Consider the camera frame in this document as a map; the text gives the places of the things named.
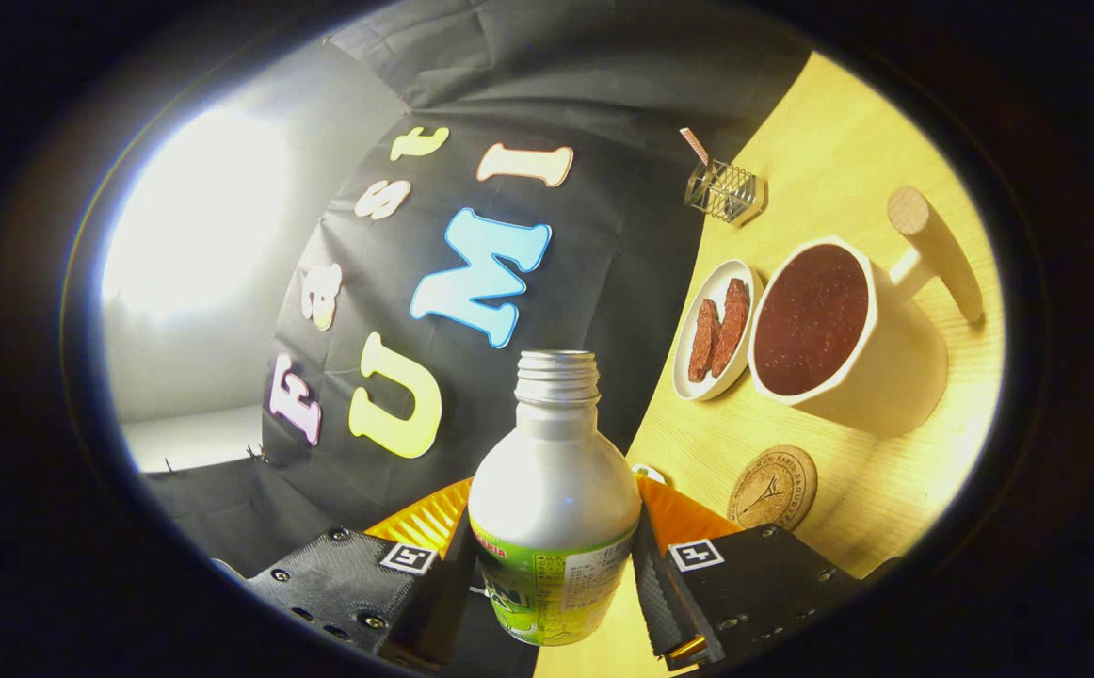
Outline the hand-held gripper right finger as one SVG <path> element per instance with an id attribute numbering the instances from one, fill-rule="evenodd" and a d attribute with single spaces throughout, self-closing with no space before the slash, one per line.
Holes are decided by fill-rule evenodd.
<path id="1" fill-rule="evenodd" d="M 742 528 L 664 482 L 636 482 L 635 588 L 652 652 L 670 670 L 748 664 L 873 584 L 780 525 Z"/>

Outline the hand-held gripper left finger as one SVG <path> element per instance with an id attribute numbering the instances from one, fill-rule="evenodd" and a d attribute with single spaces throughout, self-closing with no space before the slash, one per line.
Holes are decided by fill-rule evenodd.
<path id="1" fill-rule="evenodd" d="M 246 587 L 350 651 L 437 674 L 468 605 L 472 479 L 366 529 L 334 526 L 246 580 Z"/>

